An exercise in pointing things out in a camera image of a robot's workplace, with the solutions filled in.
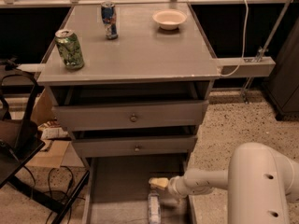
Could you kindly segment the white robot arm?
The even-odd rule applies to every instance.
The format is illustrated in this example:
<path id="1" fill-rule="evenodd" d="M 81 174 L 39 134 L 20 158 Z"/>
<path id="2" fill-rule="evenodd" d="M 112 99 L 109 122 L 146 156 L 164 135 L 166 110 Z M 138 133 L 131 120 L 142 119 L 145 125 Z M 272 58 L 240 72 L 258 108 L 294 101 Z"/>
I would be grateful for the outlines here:
<path id="1" fill-rule="evenodd" d="M 226 170 L 193 168 L 170 179 L 153 177 L 149 184 L 177 200 L 225 189 L 228 224 L 290 224 L 288 204 L 299 200 L 299 163 L 263 144 L 245 143 Z"/>

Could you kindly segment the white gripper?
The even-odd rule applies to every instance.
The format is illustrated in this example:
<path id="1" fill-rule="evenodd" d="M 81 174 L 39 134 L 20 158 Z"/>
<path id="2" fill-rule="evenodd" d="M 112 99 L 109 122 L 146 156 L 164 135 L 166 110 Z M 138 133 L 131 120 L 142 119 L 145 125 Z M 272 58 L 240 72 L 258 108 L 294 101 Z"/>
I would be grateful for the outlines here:
<path id="1" fill-rule="evenodd" d="M 149 180 L 152 189 L 165 190 L 176 199 L 189 195 L 207 195 L 214 189 L 228 189 L 228 171 L 205 171 L 196 168 L 188 169 L 183 176 L 152 177 Z"/>

